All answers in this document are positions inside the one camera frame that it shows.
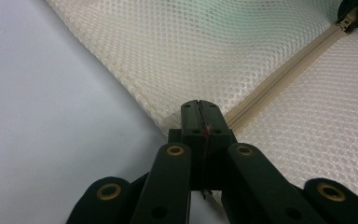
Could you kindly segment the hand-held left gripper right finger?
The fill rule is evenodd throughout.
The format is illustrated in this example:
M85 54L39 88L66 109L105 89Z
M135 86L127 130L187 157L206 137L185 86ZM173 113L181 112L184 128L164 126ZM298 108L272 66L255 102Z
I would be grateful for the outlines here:
M236 139L217 105L201 101L200 112L204 124L203 131L206 134L203 187L205 189L221 189L226 170L226 152Z

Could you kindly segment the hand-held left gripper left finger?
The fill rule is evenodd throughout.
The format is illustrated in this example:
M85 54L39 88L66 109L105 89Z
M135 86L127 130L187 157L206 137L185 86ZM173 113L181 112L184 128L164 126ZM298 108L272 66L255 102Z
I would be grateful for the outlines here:
M169 143L180 143L191 149L191 188L201 190L203 143L202 125L200 116L200 101L194 100L181 106L181 128L170 129Z

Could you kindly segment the white mesh laundry bag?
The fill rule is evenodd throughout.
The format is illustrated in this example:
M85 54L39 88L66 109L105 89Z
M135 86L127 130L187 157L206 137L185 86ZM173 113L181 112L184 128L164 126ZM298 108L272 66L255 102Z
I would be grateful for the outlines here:
M290 21L227 42L197 25L200 0L47 0L163 132L183 103L218 105L237 138L295 185L336 180L358 194L358 29L339 33L254 116L245 99L337 22L342 0L290 0Z

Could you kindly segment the pale green cloth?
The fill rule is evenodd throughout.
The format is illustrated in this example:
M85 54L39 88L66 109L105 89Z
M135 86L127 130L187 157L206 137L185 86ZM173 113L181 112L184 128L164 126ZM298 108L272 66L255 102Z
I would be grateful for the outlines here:
M290 0L200 0L197 25L227 42L254 38L290 21Z

